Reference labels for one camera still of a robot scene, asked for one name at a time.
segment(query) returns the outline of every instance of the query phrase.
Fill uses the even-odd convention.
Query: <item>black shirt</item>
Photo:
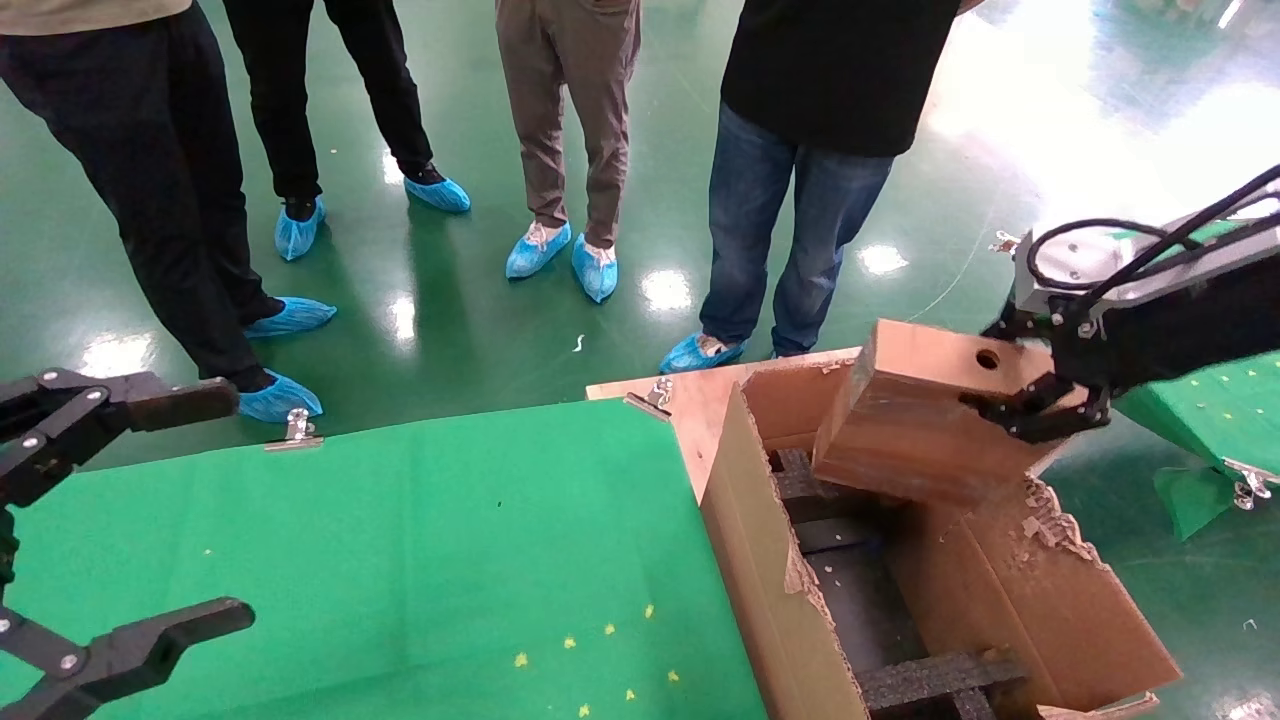
[[[721,95],[795,145],[901,155],[960,0],[746,0]]]

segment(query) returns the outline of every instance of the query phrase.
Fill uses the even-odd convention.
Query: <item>blue jeans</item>
[[[827,319],[849,245],[879,196],[892,158],[856,158],[792,145],[721,105],[712,165],[712,287],[703,332],[732,345],[755,331],[769,241],[796,176],[791,256],[773,293],[773,350],[808,352]]]

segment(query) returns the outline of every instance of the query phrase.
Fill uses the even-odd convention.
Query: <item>metal binder clip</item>
[[[1018,250],[1018,246],[1023,242],[1021,238],[1014,237],[1005,231],[996,232],[996,240],[998,242],[988,245],[987,250],[991,250],[992,252],[1007,252],[1010,255],[1012,255],[1014,251]]]
[[[288,423],[284,425],[284,439],[273,442],[265,447],[268,452],[282,450],[300,450],[303,447],[320,447],[324,438],[316,434],[316,427],[308,420],[311,414],[302,407],[289,410]]]
[[[671,392],[675,383],[671,378],[659,378],[658,382],[653,383],[653,388],[649,389],[649,395],[640,397],[634,392],[628,392],[623,398],[627,405],[634,405],[645,413],[658,418],[663,423],[671,421],[671,413],[663,410],[668,402],[671,402]]]
[[[1235,506],[1240,510],[1253,510],[1256,500],[1270,500],[1271,488],[1267,487],[1267,483],[1280,484],[1280,478],[1275,473],[1268,473],[1262,468],[1254,468],[1230,457],[1224,457],[1222,464],[1243,477],[1242,480],[1235,482]]]

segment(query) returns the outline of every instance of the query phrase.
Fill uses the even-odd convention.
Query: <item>person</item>
[[[540,270],[572,237],[564,211],[563,86],[582,123],[586,232],[571,264],[588,297],[618,286],[614,241],[627,176],[627,82],[640,50],[640,0],[497,0],[498,50],[534,220],[507,258],[507,278]]]
[[[196,363],[283,423],[319,398],[250,346],[317,328],[334,307],[271,297],[250,265],[223,58],[192,0],[0,4],[0,79],[79,160],[111,210],[142,292]]]
[[[275,193],[284,200],[275,249],[285,260],[296,260],[311,250],[325,219],[307,124],[307,29],[315,0],[224,4],[248,72],[253,124],[266,149]],[[435,168],[392,0],[324,0],[324,6],[365,79],[378,129],[404,174],[404,190],[445,213],[470,210],[466,191]]]
[[[773,352],[814,346],[844,249],[914,141],[955,15],[978,1],[746,0],[721,85],[703,327],[667,354],[663,373],[742,354],[792,173],[795,231],[773,293]]]

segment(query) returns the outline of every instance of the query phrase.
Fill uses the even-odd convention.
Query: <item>black pants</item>
[[[307,127],[307,28],[315,0],[225,0],[236,45],[244,55],[253,124],[266,147],[275,193],[320,195],[316,151]],[[431,161],[417,85],[406,65],[404,33],[392,0],[324,0],[374,106],[378,129],[401,170]]]
[[[0,79],[81,161],[147,302],[200,375],[256,366],[243,325],[274,301],[250,266],[223,58],[200,6],[120,28],[0,37]]]

